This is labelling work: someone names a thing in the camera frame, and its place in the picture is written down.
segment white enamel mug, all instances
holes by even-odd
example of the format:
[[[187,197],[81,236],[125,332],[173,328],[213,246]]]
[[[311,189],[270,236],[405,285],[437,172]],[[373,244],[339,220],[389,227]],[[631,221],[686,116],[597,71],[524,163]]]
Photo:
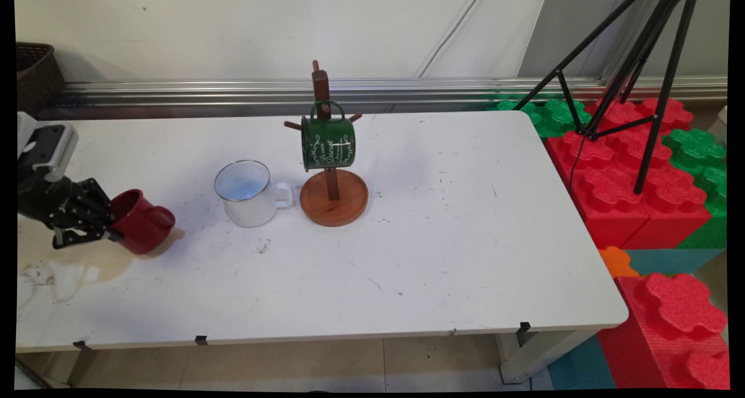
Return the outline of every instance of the white enamel mug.
[[[215,177],[215,191],[225,212],[238,226],[261,226],[277,209],[292,207],[295,192],[287,183],[270,184],[269,168],[258,161],[242,160],[227,165]]]

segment red mug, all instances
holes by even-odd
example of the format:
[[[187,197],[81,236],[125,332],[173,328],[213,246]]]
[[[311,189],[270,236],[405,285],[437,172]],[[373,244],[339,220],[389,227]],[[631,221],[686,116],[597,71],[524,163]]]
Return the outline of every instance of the red mug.
[[[132,189],[111,201],[114,224],[111,229],[122,234],[119,244],[135,254],[149,253],[165,241],[176,224],[170,210],[152,205],[140,189]]]

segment metal rail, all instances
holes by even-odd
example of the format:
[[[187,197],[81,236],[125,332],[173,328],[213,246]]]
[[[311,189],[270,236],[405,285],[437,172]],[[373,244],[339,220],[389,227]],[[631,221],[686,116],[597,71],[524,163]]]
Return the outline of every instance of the metal rail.
[[[333,80],[331,96],[354,111],[474,111],[502,100],[519,101],[541,78],[457,78]],[[575,100],[602,98],[605,85],[596,78],[568,77]],[[630,100],[655,97],[662,77],[641,77]],[[677,77],[670,96],[681,101],[726,101],[727,77]],[[533,99],[563,98],[558,80]],[[313,101],[309,80],[148,81],[68,83],[42,120],[156,119],[183,117],[299,115]]]

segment red mug handle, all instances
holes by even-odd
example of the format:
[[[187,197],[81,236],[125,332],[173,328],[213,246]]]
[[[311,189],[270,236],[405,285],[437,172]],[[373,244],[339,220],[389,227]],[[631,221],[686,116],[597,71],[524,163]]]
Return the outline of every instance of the red mug handle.
[[[173,213],[171,213],[170,210],[165,209],[165,207],[162,207],[161,205],[156,205],[156,207],[152,207],[147,212],[148,214],[154,214],[159,217],[165,218],[165,221],[163,221],[162,218],[155,219],[155,221],[157,221],[160,226],[163,226],[164,229],[171,229],[176,224],[176,217],[173,215]]]

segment wooden mug holder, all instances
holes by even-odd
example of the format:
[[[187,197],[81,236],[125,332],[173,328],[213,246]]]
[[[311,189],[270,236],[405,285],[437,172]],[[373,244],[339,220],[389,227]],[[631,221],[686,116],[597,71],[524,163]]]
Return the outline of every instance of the wooden mug holder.
[[[319,70],[318,62],[313,61],[313,93],[316,101],[328,100],[328,75]],[[349,120],[354,122],[362,114],[355,114]],[[318,118],[331,118],[328,104],[321,104]],[[301,130],[300,125],[285,122],[285,126]],[[322,226],[343,226],[362,215],[367,206],[367,184],[353,172],[325,168],[303,185],[300,190],[300,206],[311,221]]]

